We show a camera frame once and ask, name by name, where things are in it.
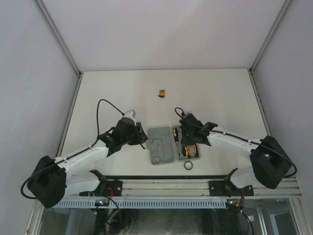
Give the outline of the screwdriver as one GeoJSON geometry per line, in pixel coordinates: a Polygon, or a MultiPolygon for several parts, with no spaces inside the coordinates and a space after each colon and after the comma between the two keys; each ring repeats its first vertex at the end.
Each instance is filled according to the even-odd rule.
{"type": "Polygon", "coordinates": [[[189,158],[188,146],[186,146],[186,145],[182,146],[182,154],[183,154],[184,158],[189,158]]]}
{"type": "Polygon", "coordinates": [[[173,128],[173,136],[176,144],[179,144],[179,133],[177,128],[173,128]]]}

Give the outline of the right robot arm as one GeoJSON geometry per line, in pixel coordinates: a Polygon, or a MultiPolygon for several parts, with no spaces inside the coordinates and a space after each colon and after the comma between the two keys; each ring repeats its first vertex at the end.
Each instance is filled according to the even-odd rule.
{"type": "Polygon", "coordinates": [[[297,167],[274,137],[250,139],[238,136],[216,123],[202,124],[192,113],[181,113],[179,118],[183,144],[227,149],[250,161],[250,166],[234,168],[223,180],[228,196],[236,195],[256,182],[276,189],[284,178],[297,173],[297,167]]]}

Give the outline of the grey plastic tool case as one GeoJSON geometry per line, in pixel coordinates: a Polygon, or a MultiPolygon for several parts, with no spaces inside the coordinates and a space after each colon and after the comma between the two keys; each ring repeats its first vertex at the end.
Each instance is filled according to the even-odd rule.
{"type": "Polygon", "coordinates": [[[180,126],[172,127],[156,127],[150,128],[148,130],[148,140],[147,147],[150,150],[151,163],[153,165],[162,165],[178,162],[195,161],[201,158],[201,153],[199,150],[199,145],[196,144],[198,148],[199,157],[198,158],[184,158],[182,154],[181,143],[181,128],[180,126]],[[176,144],[173,136],[173,128],[178,129],[179,133],[179,144],[176,144]]]}

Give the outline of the orange black pliers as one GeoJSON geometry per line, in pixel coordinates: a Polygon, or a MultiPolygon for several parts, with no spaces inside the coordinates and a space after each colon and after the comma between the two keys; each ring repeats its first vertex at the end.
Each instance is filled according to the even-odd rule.
{"type": "Polygon", "coordinates": [[[196,145],[187,146],[187,151],[188,151],[188,155],[190,156],[191,159],[199,157],[198,148],[196,145]]]}

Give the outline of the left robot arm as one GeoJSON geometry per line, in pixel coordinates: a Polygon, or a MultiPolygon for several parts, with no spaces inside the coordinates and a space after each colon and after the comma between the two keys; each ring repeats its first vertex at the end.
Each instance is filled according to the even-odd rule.
{"type": "Polygon", "coordinates": [[[123,117],[115,127],[99,135],[94,144],[71,156],[52,159],[48,155],[37,163],[32,175],[24,183],[46,208],[57,205],[65,196],[91,191],[97,196],[105,194],[105,176],[92,169],[86,176],[76,172],[90,163],[104,159],[128,145],[142,145],[148,140],[140,122],[123,117]]]}

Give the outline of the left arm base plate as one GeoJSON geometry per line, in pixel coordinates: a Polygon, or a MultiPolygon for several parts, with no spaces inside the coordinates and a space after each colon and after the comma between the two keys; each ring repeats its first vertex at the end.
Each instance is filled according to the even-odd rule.
{"type": "Polygon", "coordinates": [[[85,190],[79,193],[80,196],[121,196],[123,182],[120,180],[100,181],[94,190],[85,190]]]}

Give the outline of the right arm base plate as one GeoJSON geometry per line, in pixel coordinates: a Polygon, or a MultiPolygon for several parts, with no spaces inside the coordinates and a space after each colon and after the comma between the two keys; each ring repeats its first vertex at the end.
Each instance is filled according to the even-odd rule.
{"type": "Polygon", "coordinates": [[[226,181],[209,181],[210,196],[254,196],[252,185],[244,188],[237,188],[231,182],[226,181]]]}

